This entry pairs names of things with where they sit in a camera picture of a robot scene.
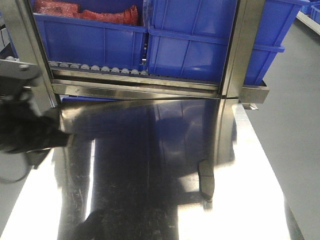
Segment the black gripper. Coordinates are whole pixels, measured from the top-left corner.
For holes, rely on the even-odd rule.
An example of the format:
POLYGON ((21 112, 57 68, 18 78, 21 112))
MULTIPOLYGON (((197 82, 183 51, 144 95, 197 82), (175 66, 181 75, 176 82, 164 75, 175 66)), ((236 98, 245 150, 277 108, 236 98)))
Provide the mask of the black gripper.
POLYGON ((41 75, 35 64, 0 61, 0 149, 9 154, 66 147, 70 134, 50 117, 37 115, 25 87, 37 86, 41 75))

